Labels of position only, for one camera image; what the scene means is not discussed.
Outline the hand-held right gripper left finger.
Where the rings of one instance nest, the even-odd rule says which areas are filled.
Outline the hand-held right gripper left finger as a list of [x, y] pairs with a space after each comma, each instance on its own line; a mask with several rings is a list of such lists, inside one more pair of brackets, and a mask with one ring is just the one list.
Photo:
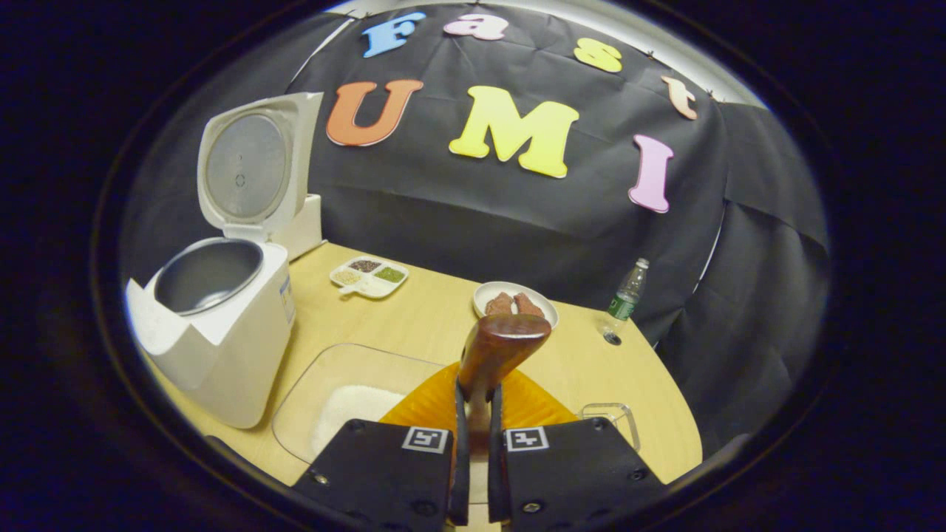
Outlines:
[[349, 417], [293, 484], [351, 531], [450, 531], [469, 521], [470, 445], [456, 364], [380, 420]]

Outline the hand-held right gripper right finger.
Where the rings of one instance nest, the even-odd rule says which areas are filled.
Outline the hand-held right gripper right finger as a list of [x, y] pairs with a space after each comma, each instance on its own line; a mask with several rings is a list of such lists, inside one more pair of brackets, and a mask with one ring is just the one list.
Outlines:
[[592, 531], [647, 511], [669, 489], [641, 456], [622, 402], [565, 408], [521, 371], [490, 404], [488, 515], [504, 531]]

